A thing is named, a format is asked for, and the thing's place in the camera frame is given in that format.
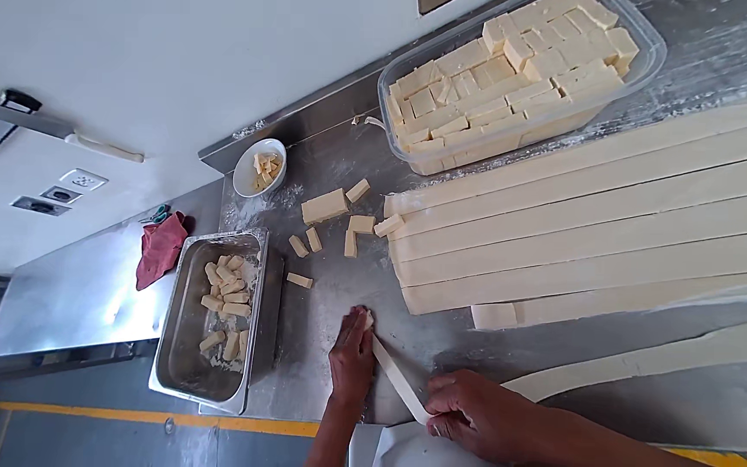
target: gray floor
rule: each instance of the gray floor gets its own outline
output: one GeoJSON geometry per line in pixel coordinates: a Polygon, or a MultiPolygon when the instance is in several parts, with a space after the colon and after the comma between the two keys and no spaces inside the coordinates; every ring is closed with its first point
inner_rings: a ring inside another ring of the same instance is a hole
{"type": "MultiPolygon", "coordinates": [[[[0,401],[197,414],[190,402],[150,391],[152,361],[0,383],[0,401]]],[[[310,438],[0,410],[0,467],[302,465],[310,438]]]]}

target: stainless steel tray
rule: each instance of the stainless steel tray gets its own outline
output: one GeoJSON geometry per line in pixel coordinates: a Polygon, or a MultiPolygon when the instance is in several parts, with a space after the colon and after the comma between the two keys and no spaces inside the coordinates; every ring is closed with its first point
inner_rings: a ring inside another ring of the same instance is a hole
{"type": "Polygon", "coordinates": [[[272,368],[275,352],[284,262],[278,252],[268,248],[268,237],[266,228],[249,228],[186,239],[149,388],[236,415],[243,413],[250,382],[260,380],[272,368]],[[200,303],[209,293],[203,266],[223,254],[241,255],[255,266],[250,340],[243,372],[213,366],[198,351],[203,338],[218,329],[213,312],[200,303]]]}

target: small white bowl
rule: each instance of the small white bowl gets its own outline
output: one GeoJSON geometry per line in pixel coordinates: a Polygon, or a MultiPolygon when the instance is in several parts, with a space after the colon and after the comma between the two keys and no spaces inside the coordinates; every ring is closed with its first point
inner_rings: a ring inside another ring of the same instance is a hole
{"type": "Polygon", "coordinates": [[[244,198],[254,198],[258,195],[264,195],[272,192],[274,189],[281,186],[284,183],[284,177],[287,175],[287,150],[284,148],[284,144],[281,141],[268,139],[261,140],[250,146],[250,149],[246,150],[242,154],[241,159],[238,160],[238,164],[235,166],[233,172],[233,186],[235,192],[244,198]],[[261,191],[255,191],[253,183],[255,182],[255,155],[259,153],[271,152],[281,156],[281,172],[272,181],[270,186],[264,188],[261,191]]]}

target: metal countertop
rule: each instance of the metal countertop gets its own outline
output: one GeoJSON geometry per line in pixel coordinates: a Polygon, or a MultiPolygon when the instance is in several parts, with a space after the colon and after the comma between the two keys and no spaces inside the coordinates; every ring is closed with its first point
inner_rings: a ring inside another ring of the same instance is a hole
{"type": "MultiPolygon", "coordinates": [[[[167,204],[194,219],[190,235],[215,233],[222,189],[219,180],[167,204]]],[[[134,289],[143,236],[138,219],[146,217],[126,219],[17,268],[0,305],[0,355],[160,337],[175,274],[134,289]]]]}
{"type": "MultiPolygon", "coordinates": [[[[747,322],[747,305],[693,307],[657,313],[617,313],[574,322],[480,333],[465,309],[411,316],[388,258],[386,239],[358,237],[358,258],[343,256],[348,217],[316,228],[324,249],[304,259],[287,239],[304,238],[300,203],[362,177],[371,190],[352,214],[382,217],[383,195],[510,164],[548,150],[720,106],[747,97],[747,2],[647,0],[640,10],[665,37],[669,56],[648,88],[607,107],[585,129],[482,163],[432,177],[413,174],[389,152],[373,125],[349,122],[292,144],[285,185],[268,198],[244,199],[224,185],[221,231],[264,225],[286,270],[315,280],[311,290],[285,283],[275,371],[250,388],[246,416],[317,420],[330,393],[327,352],[339,317],[370,306],[377,332],[409,380],[421,388],[430,373],[472,368],[495,381],[524,373],[697,336],[747,322]]],[[[368,112],[379,116],[379,109],[368,112]]],[[[747,365],[721,366],[618,381],[549,399],[643,441],[747,450],[747,365]]],[[[382,375],[368,395],[364,421],[392,425],[410,419],[382,375]]]]}

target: red towel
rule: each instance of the red towel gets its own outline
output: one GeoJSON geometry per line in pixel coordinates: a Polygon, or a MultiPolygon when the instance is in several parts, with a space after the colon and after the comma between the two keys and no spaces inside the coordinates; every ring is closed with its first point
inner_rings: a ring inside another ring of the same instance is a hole
{"type": "Polygon", "coordinates": [[[137,290],[147,288],[174,268],[187,237],[180,211],[167,217],[162,224],[143,227],[143,257],[137,265],[137,290]]]}

